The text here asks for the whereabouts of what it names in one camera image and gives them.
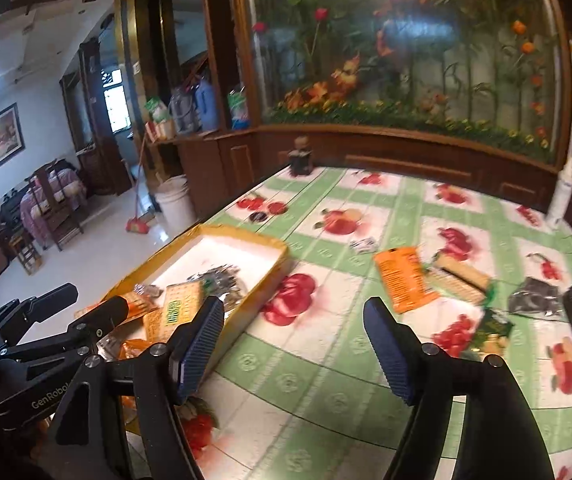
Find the orange sunflower seed bag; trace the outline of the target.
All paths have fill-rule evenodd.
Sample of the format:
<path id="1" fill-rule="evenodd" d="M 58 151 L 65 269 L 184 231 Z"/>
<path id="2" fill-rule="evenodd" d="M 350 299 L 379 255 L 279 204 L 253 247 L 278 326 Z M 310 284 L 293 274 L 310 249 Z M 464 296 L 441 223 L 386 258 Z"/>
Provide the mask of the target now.
<path id="1" fill-rule="evenodd" d="M 98 342 L 99 353 L 108 361 L 138 356 L 155 339 L 161 309 L 147 296 L 126 292 L 127 314 L 123 322 Z"/>

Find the silver foil packet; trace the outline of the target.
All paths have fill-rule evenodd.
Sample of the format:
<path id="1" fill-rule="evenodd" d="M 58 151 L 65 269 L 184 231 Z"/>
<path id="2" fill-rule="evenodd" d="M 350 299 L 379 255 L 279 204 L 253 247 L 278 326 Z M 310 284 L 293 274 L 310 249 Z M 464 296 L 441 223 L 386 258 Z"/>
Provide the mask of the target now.
<path id="1" fill-rule="evenodd" d="M 191 275 L 188 282 L 200 284 L 202 297 L 216 297 L 223 304 L 224 312 L 235 310 L 248 293 L 247 286 L 238 276 L 238 266 L 223 264 Z"/>

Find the orange snack packet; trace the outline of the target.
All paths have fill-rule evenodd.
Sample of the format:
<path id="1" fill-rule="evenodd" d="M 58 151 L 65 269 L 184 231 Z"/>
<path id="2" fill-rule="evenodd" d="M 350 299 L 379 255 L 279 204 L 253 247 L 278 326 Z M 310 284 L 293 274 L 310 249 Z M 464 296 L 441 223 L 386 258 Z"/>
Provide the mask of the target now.
<path id="1" fill-rule="evenodd" d="M 440 298 L 440 294 L 423 281 L 423 266 L 415 247 L 403 246 L 377 252 L 374 261 L 394 312 L 413 311 Z"/>

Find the yellow cracker pack black stripe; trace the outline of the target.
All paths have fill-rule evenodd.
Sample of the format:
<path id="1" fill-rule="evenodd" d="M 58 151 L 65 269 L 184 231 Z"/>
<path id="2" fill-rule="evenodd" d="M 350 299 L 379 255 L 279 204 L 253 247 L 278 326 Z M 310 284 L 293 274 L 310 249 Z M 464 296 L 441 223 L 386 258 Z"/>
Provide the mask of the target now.
<path id="1" fill-rule="evenodd" d="M 501 312 L 484 310 L 484 315 L 476 325 L 464 355 L 472 361 L 482 361 L 490 354 L 504 356 L 513 327 L 514 324 Z"/>

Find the small blue white candy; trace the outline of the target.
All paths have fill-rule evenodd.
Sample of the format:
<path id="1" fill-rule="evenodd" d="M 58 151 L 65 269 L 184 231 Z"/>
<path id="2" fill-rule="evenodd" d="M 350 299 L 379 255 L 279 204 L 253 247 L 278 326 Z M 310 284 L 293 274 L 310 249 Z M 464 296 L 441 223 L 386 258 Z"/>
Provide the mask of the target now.
<path id="1" fill-rule="evenodd" d="M 374 254 L 378 250 L 377 240 L 371 236 L 361 238 L 360 240 L 351 240 L 349 246 L 356 255 Z"/>

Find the silver black foil bag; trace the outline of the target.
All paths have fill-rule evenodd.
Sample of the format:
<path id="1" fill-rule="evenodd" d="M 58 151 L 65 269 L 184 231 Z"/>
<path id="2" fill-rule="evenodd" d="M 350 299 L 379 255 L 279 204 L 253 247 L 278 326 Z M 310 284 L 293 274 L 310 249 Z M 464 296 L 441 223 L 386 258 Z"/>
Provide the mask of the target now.
<path id="1" fill-rule="evenodd" d="M 536 320 L 563 321 L 559 289 L 528 276 L 508 297 L 508 312 Z"/>

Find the green cracker bag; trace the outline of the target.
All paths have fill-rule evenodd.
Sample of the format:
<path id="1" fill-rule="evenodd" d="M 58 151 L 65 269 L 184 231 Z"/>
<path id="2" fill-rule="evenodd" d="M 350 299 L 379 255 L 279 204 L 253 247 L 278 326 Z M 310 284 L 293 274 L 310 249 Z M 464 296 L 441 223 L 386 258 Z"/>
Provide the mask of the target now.
<path id="1" fill-rule="evenodd" d="M 179 325 L 190 323 L 199 311 L 201 302 L 200 281 L 167 286 L 159 324 L 159 341 L 167 342 Z"/>

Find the small wooden stool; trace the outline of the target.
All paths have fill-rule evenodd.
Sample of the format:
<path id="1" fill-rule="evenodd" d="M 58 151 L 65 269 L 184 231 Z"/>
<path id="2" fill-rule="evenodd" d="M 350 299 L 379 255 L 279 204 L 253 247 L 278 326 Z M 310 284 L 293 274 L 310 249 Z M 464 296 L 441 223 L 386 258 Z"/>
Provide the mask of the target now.
<path id="1" fill-rule="evenodd" d="M 42 266 L 42 256 L 35 248 L 28 231 L 22 230 L 13 234 L 9 240 L 9 246 L 26 274 L 33 275 Z"/>

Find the yellow cardboard box tray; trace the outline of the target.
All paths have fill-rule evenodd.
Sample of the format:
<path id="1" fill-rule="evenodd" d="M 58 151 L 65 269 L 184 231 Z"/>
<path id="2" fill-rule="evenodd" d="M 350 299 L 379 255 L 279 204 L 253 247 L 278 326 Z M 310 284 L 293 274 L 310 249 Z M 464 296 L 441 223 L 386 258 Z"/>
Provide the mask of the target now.
<path id="1" fill-rule="evenodd" d="M 223 330 L 205 369 L 211 373 L 291 268 L 289 248 L 282 240 L 235 226 L 198 224 L 155 252 L 104 295 L 107 299 L 125 296 L 137 285 L 161 292 L 156 298 L 148 297 L 144 312 L 112 330 L 99 347 L 107 359 L 115 360 L 126 340 L 157 342 L 152 330 L 159 326 L 167 291 L 196 282 L 203 298 L 220 298 L 225 309 Z"/>

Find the red broom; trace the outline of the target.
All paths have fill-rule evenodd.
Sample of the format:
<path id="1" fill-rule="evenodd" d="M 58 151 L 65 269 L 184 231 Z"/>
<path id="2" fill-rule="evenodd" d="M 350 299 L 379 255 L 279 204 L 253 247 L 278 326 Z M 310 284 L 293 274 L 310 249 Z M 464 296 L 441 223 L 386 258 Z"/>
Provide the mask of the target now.
<path id="1" fill-rule="evenodd" d="M 140 142 L 138 167 L 135 180 L 135 208 L 134 214 L 126 221 L 125 229 L 127 233 L 146 235 L 149 232 L 149 226 L 145 220 L 141 219 L 139 214 L 139 185 L 142 173 L 142 160 L 144 159 L 144 151 L 146 147 L 146 137 L 143 136 Z"/>

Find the wooden chair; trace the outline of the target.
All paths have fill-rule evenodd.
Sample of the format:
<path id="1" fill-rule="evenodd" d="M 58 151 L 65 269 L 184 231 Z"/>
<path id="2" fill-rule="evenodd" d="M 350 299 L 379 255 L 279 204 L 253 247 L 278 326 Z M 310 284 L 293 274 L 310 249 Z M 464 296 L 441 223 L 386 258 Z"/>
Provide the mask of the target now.
<path id="1" fill-rule="evenodd" d="M 83 234 L 80 214 L 86 205 L 86 188 L 75 170 L 63 159 L 55 159 L 37 168 L 25 179 L 28 218 L 39 230 L 44 248 L 56 247 L 62 252 L 65 240 Z"/>

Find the white plastic bucket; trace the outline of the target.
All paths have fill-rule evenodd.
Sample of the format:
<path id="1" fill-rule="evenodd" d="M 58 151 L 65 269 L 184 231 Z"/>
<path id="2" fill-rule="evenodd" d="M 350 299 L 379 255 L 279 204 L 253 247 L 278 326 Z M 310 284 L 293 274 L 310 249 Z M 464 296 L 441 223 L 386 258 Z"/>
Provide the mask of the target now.
<path id="1" fill-rule="evenodd" d="M 173 232 L 183 232 L 197 220 L 185 176 L 171 177 L 161 182 L 155 197 L 165 222 Z"/>

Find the green white bag on shelf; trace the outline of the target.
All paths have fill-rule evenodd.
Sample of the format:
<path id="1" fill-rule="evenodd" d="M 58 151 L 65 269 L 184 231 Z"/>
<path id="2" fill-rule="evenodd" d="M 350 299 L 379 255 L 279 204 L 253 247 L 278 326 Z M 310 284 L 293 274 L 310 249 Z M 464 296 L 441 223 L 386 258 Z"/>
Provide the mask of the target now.
<path id="1" fill-rule="evenodd" d="M 145 104 L 150 120 L 147 124 L 153 142 L 170 140 L 173 136 L 172 119 L 167 106 L 156 96 Z"/>

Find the small dark jar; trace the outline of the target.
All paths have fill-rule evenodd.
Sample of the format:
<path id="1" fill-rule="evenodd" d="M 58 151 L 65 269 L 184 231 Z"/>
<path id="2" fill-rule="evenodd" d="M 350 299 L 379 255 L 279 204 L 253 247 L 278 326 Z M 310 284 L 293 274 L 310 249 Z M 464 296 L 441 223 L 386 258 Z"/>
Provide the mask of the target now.
<path id="1" fill-rule="evenodd" d="M 312 173 L 312 149 L 307 136 L 295 138 L 295 147 L 289 152 L 288 159 L 292 177 L 309 176 Z"/>

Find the grey thermos jug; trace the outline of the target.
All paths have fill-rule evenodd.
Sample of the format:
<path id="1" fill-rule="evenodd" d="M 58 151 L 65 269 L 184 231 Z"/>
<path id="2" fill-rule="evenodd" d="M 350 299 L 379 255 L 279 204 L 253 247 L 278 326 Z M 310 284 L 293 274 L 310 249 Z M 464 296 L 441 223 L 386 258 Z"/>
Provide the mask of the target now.
<path id="1" fill-rule="evenodd" d="M 174 88 L 170 101 L 171 115 L 178 134 L 192 133 L 197 130 L 197 117 L 193 96 L 184 88 Z"/>

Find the plastic bag with bottle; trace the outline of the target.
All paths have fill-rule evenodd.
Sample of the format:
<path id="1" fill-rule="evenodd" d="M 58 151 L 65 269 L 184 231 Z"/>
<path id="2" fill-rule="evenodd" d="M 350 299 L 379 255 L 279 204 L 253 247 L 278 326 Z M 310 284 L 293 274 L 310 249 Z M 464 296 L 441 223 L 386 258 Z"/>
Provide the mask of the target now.
<path id="1" fill-rule="evenodd" d="M 227 95 L 229 114 L 231 114 L 231 129 L 243 130 L 250 126 L 246 88 L 237 86 Z"/>

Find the blue thermos jug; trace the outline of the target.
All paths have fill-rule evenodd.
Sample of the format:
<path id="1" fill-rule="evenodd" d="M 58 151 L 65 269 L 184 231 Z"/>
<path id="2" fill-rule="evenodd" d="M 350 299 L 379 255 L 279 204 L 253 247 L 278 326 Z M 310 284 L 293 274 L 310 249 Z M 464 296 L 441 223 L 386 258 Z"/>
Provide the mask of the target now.
<path id="1" fill-rule="evenodd" d="M 219 128 L 220 122 L 219 114 L 217 114 L 215 92 L 212 84 L 205 78 L 199 80 L 195 98 L 202 129 L 210 131 Z"/>

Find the flower aquarium display cabinet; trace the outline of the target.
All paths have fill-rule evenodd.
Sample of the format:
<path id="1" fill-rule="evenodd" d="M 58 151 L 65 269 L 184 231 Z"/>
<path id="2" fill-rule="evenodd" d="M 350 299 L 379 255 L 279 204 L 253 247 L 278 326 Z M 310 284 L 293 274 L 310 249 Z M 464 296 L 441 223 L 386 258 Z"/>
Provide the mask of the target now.
<path id="1" fill-rule="evenodd" d="M 553 0 L 243 0 L 243 9 L 269 124 L 416 130 L 556 157 Z"/>

